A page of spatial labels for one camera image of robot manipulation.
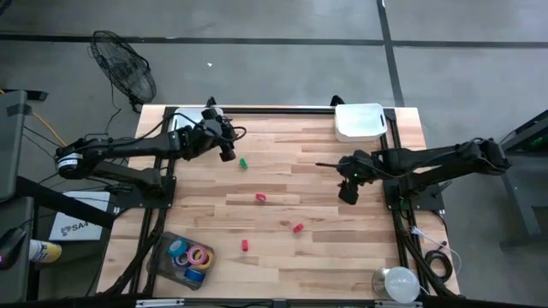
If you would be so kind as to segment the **yellow and white bottle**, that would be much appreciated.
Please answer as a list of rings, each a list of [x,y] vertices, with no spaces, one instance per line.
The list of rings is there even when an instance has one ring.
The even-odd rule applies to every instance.
[[[30,240],[28,259],[30,262],[50,264],[56,262],[62,255],[60,245],[42,240]]]

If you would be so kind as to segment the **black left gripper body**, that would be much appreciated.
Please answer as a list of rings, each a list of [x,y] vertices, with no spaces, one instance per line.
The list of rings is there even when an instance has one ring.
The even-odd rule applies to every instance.
[[[224,115],[218,114],[215,108],[208,108],[201,112],[203,120],[201,126],[209,132],[214,138],[214,143],[219,146],[221,153],[219,156],[223,162],[235,159],[235,140],[237,134],[234,127],[230,124],[230,119]]]

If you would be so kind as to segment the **black side table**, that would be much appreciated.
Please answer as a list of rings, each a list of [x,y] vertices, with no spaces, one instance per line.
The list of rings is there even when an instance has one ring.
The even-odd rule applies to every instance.
[[[503,183],[520,231],[500,247],[548,246],[548,227],[535,215],[536,210],[548,210],[548,110],[511,131],[501,144],[512,163]]]

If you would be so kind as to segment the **black floor fan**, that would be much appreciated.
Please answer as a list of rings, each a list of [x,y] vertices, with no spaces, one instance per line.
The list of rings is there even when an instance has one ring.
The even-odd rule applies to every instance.
[[[150,63],[122,37],[112,31],[97,30],[90,42],[92,57],[109,81],[124,94],[132,111],[149,104],[157,95]]]

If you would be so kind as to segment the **black rig beam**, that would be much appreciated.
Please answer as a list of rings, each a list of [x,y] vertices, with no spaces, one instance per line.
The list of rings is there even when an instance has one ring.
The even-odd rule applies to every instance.
[[[548,308],[463,297],[421,295],[403,304],[388,299],[213,299],[153,298],[143,293],[0,304],[0,308]]]

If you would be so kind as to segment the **white plastic bin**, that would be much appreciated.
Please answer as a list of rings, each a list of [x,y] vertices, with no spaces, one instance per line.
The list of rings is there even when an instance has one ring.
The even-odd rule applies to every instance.
[[[190,131],[201,131],[210,134],[200,124],[203,120],[201,112],[205,109],[208,108],[181,107],[176,109],[170,120],[168,131],[173,132],[180,129],[187,129]],[[223,115],[223,111],[221,109],[215,109],[218,114]]]
[[[339,104],[334,127],[339,142],[368,142],[379,139],[388,128],[380,104]]]

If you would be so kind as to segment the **pink tape roll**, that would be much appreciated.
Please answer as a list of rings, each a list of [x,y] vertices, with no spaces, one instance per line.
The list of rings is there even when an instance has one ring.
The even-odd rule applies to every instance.
[[[188,262],[192,265],[202,265],[209,260],[207,250],[203,246],[191,246],[187,251]]]

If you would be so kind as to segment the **white dome lamp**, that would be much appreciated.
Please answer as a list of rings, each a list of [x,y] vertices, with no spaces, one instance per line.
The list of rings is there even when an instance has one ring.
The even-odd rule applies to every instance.
[[[420,283],[408,268],[380,268],[372,276],[372,290],[381,299],[409,304],[419,297]]]

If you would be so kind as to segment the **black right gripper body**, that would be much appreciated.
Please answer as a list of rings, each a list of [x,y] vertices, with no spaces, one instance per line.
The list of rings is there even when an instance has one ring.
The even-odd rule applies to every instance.
[[[355,205],[359,186],[375,181],[375,172],[370,164],[372,160],[364,151],[355,151],[351,156],[342,157],[337,165],[337,172],[343,178],[338,197],[347,204]]]

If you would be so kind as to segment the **black computer mouse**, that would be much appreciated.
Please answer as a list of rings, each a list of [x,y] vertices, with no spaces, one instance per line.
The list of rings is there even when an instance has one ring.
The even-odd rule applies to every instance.
[[[11,228],[0,236],[0,270],[11,268],[17,261],[27,232],[21,228]]]

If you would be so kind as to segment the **white printed paper sheet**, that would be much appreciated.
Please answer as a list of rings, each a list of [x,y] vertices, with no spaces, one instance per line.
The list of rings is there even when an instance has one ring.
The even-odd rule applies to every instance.
[[[107,211],[110,202],[109,192],[65,192],[65,196],[76,198],[83,203],[89,204],[97,209]],[[49,241],[83,241],[99,240],[102,228],[90,222],[57,213],[52,225]]]

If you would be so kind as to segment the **light blue tape roll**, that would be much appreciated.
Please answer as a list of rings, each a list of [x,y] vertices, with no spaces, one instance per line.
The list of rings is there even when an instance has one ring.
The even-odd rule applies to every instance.
[[[171,255],[171,257],[178,258],[185,254],[187,250],[188,243],[183,238],[178,238],[170,243],[167,252]]]

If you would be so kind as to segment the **dark wire mesh tray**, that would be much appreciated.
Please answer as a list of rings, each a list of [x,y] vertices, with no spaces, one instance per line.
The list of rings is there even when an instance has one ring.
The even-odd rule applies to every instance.
[[[177,268],[173,264],[172,256],[167,252],[167,250],[170,243],[173,240],[176,240],[178,238],[183,238],[188,243],[188,249],[191,246],[203,246],[207,251],[211,251],[213,253],[214,258],[209,269],[199,269],[198,268],[199,265],[192,265],[192,264],[188,267],[188,268],[197,269],[205,274],[205,279],[203,280],[202,283],[195,283],[193,281],[186,279],[184,277],[184,272],[186,268]],[[193,291],[197,291],[202,287],[202,285],[204,284],[206,280],[206,277],[208,276],[208,273],[211,271],[211,268],[215,262],[215,257],[216,257],[215,251],[211,246],[208,246],[206,244],[200,243],[195,240],[191,240],[187,237],[183,237],[178,234],[165,232],[160,236],[158,243],[154,246],[152,256],[149,259],[146,268],[147,268],[147,271],[152,275],[160,275],[163,278],[182,284],[183,286],[188,287]]]

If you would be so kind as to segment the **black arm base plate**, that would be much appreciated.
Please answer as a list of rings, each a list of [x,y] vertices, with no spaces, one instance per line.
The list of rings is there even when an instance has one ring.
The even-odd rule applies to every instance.
[[[106,189],[115,196],[116,206],[123,209],[169,209],[176,190],[174,176],[161,176],[157,183],[117,184]]]
[[[444,210],[442,191],[451,184],[411,187],[407,180],[383,181],[386,207],[389,210]]]

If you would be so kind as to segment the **black diagonal strut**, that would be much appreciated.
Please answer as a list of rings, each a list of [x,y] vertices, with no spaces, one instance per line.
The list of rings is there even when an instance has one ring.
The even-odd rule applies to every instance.
[[[15,194],[18,197],[33,198],[38,206],[61,212],[103,228],[112,229],[116,220],[116,216],[111,213],[83,203],[78,199],[67,197],[60,192],[55,192],[21,176],[16,179]]]

